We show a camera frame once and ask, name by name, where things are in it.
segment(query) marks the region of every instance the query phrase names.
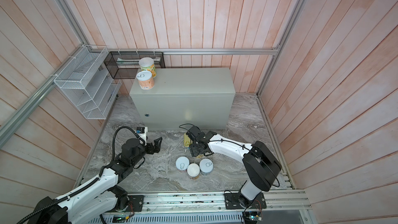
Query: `plastic lid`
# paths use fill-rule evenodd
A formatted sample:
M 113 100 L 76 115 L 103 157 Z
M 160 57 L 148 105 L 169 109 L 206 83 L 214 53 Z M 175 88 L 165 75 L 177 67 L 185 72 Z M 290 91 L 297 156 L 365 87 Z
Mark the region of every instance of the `plastic lid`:
M 152 77 L 152 73 L 148 70 L 144 70 L 139 72 L 135 77 L 139 81 L 146 81 Z
M 151 57 L 144 57 L 138 61 L 138 64 L 140 64 L 141 67 L 149 67 L 154 63 L 155 62 L 153 61 L 153 59 Z
M 189 165 L 189 159 L 187 157 L 179 157 L 176 160 L 176 167 L 179 170 L 186 170 Z
M 213 170 L 213 162 L 208 158 L 202 159 L 199 163 L 199 167 L 204 173 L 209 173 Z
M 191 177 L 196 177 L 197 175 L 199 175 L 200 172 L 200 168 L 199 165 L 197 165 L 196 163 L 191 163 L 188 166 L 188 175 L 190 175 Z

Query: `wooden wall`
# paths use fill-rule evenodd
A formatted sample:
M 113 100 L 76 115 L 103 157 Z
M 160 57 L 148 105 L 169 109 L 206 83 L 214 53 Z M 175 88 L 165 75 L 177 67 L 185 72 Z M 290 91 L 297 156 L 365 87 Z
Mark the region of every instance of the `wooden wall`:
M 398 223 L 397 1 L 309 0 L 261 96 L 319 223 Z
M 0 0 L 0 125 L 79 44 L 54 0 Z M 1 222 L 71 190 L 99 129 L 54 89 L 0 150 Z
M 276 47 L 297 0 L 66 0 L 90 44 L 109 48 Z M 166 67 L 229 67 L 256 92 L 271 57 L 166 56 Z M 121 93 L 128 93 L 125 80 Z

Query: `white wire basket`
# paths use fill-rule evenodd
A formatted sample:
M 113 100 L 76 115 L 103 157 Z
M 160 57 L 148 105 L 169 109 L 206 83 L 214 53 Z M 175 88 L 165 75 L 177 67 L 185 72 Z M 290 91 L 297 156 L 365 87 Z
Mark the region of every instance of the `white wire basket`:
M 90 53 L 84 46 L 55 78 L 55 84 L 87 119 L 106 119 L 121 86 L 107 69 L 99 70 L 107 56 Z

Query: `marble tabletop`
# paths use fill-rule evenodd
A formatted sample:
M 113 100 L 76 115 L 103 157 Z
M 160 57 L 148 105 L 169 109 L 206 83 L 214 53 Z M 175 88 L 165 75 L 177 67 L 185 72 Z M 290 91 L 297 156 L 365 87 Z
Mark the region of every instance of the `marble tabletop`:
M 110 162 L 113 134 L 118 127 L 125 125 L 133 129 L 143 126 L 139 113 L 129 96 L 121 96 L 116 100 L 82 182 L 98 174 L 100 168 Z M 183 146 L 185 132 L 185 130 L 149 131 L 148 142 L 163 137 L 160 152 L 146 155 L 145 163 L 119 183 L 119 186 L 128 192 L 224 191 L 239 190 L 249 179 L 242 163 L 217 153 L 207 157 L 214 164 L 214 169 L 209 175 L 200 175 L 198 179 L 192 180 L 186 173 L 177 171 L 175 163 L 180 156 L 188 157 L 191 163 L 199 164 L 201 160 L 191 157 L 189 150 Z M 216 130 L 216 132 L 226 138 L 245 143 L 262 141 L 275 154 L 255 95 L 237 94 L 226 129 Z M 129 130 L 119 131 L 115 142 L 116 154 L 121 152 L 121 145 L 131 137 L 132 133 Z M 278 175 L 278 179 L 281 186 L 271 189 L 286 189 L 282 174 Z

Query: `black mesh basket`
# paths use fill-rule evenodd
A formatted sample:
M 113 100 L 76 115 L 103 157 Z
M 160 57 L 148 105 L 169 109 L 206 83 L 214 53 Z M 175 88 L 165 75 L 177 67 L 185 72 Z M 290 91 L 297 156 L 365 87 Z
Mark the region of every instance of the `black mesh basket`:
M 156 68 L 165 68 L 162 52 L 111 51 L 104 63 L 112 78 L 134 79 L 141 71 L 138 62 L 144 57 L 151 57 Z

